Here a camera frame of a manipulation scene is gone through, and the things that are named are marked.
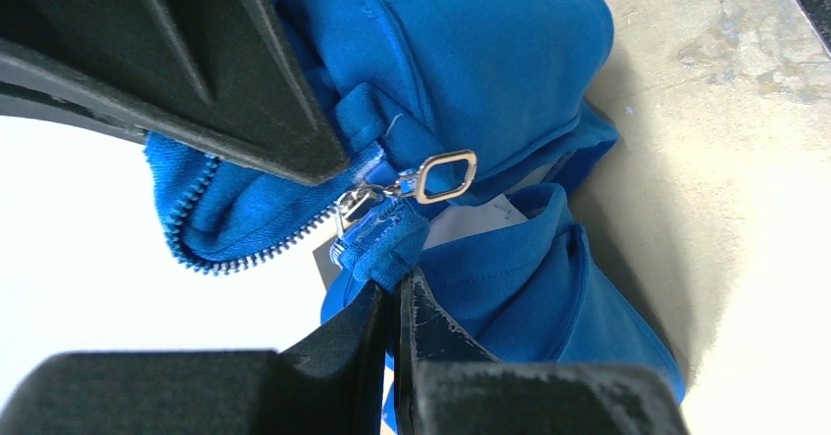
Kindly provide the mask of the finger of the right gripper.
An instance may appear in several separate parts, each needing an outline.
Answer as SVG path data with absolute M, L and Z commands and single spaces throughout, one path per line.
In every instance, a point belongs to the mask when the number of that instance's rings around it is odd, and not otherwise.
M 304 185 L 349 164 L 270 0 L 1 0 L 1 112 Z

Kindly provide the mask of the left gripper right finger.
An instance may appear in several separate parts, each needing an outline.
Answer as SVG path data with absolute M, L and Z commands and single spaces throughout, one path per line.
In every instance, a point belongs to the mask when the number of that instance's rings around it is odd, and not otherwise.
M 396 292 L 401 434 L 685 434 L 668 385 L 619 364 L 508 363 L 435 301 L 420 269 Z

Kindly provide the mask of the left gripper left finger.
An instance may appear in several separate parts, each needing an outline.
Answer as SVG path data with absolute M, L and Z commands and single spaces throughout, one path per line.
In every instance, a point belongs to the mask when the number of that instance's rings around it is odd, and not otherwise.
M 306 338 L 269 350 L 63 353 L 1 413 L 5 434 L 375 434 L 387 296 L 365 287 Z

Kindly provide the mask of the blue zip jacket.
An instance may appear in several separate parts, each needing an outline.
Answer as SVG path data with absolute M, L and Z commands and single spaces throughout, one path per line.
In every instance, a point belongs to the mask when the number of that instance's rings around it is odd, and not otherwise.
M 604 0 L 272 2 L 350 164 L 303 186 L 150 134 L 181 263 L 245 269 L 335 216 L 340 271 L 319 326 L 365 287 L 385 292 L 379 428 L 396 434 L 396 292 L 415 269 L 500 361 L 642 366 L 679 407 L 677 362 L 567 205 L 617 140 L 584 99 L 611 53 Z

